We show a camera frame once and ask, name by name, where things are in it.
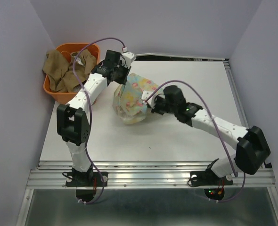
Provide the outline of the pastel floral skirt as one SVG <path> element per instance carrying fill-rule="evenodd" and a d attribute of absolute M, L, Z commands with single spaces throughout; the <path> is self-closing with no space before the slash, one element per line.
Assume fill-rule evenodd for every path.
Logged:
<path fill-rule="evenodd" d="M 127 76 L 124 85 L 119 85 L 114 92 L 113 109 L 124 124 L 130 125 L 144 120 L 150 113 L 144 104 L 142 94 L 144 91 L 153 93 L 158 85 L 152 80 L 141 77 L 135 73 Z"/>

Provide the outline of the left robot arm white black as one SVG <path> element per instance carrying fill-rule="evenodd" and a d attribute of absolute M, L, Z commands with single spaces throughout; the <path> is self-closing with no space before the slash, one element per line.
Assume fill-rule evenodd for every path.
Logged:
<path fill-rule="evenodd" d="M 66 142 L 72 158 L 72 171 L 64 176 L 84 186 L 93 181 L 93 166 L 87 157 L 93 102 L 111 82 L 125 84 L 134 53 L 108 50 L 105 59 L 94 66 L 81 90 L 67 104 L 57 107 L 57 133 Z"/>

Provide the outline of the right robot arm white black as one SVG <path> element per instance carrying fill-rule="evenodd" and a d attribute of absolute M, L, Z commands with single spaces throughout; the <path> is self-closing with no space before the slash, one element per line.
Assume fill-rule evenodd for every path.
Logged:
<path fill-rule="evenodd" d="M 218 118 L 205 107 L 187 102 L 181 89 L 175 85 L 165 87 L 160 94 L 144 91 L 141 98 L 152 113 L 173 114 L 179 122 L 207 132 L 235 150 L 234 155 L 227 154 L 224 159 L 213 160 L 205 170 L 192 172 L 188 180 L 191 187 L 215 186 L 221 182 L 230 185 L 232 180 L 227 177 L 239 172 L 254 175 L 271 153 L 259 127 L 246 128 Z"/>

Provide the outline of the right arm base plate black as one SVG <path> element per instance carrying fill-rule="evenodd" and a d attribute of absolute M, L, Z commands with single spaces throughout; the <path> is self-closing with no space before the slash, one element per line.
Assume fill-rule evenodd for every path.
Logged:
<path fill-rule="evenodd" d="M 233 185 L 233 180 L 228 180 L 226 177 L 219 178 L 212 172 L 206 171 L 191 171 L 190 178 L 187 181 L 187 184 L 190 187 L 198 187 L 198 186 L 218 186 L 225 185 L 230 186 Z"/>

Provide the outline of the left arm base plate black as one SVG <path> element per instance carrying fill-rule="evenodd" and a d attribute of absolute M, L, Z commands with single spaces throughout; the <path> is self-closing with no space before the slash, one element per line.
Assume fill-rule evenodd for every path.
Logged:
<path fill-rule="evenodd" d="M 66 187 L 102 187 L 107 186 L 107 172 L 101 172 L 105 179 L 102 182 L 102 178 L 98 172 L 91 171 L 89 174 L 84 172 L 66 172 L 64 171 L 62 175 L 65 177 Z"/>

